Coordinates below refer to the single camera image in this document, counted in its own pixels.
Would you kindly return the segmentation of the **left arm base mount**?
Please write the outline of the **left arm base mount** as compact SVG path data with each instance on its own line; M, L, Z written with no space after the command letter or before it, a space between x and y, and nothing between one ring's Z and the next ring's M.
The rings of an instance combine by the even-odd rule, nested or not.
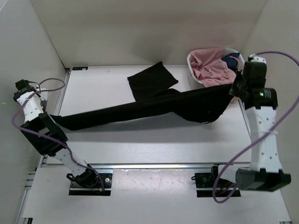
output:
M67 179L71 181L69 187L69 195L71 196L110 196L111 187L113 182L113 171L107 172L100 171L100 176L103 181L104 187L102 187L101 181L98 176L95 176L91 180L91 183L80 185L75 181L74 176L69 173L66 175Z

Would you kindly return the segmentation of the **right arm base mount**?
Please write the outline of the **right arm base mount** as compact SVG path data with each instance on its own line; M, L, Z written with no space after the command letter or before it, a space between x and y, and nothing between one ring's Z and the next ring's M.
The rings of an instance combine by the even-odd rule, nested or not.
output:
M195 181L197 198L210 198L213 197L213 185L216 175L212 173L195 173L191 177L192 181ZM233 190L235 185L227 180L220 179L216 190L216 197L227 197Z

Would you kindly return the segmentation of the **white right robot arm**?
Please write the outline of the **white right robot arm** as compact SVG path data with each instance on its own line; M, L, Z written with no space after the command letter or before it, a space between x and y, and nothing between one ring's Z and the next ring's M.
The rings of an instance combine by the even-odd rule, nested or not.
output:
M249 59L238 73L230 94L238 97L244 106L249 122L251 150L249 168L219 165L210 174L213 187L223 185L226 180L239 190L274 192L291 183L291 175L283 172L278 157L274 131L278 107L277 93L266 88L267 65L263 58Z

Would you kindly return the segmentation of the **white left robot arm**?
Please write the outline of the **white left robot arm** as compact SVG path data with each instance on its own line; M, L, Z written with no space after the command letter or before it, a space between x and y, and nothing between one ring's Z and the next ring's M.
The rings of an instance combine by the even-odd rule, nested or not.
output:
M45 101L50 90L41 88L40 84L33 87L31 81L24 79L15 86L17 92L13 99L20 109L13 116L12 125L23 133L40 155L64 164L70 170L67 174L70 181L85 188L104 187L100 174L71 151L65 133L46 112Z

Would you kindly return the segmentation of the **black trousers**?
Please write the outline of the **black trousers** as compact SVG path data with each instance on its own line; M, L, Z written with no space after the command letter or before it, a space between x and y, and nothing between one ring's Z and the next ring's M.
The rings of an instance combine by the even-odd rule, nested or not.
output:
M60 126L71 131L167 114L187 121L216 121L232 100L231 84L179 92L172 88L178 81L157 63L128 77L135 102L68 116L52 116Z

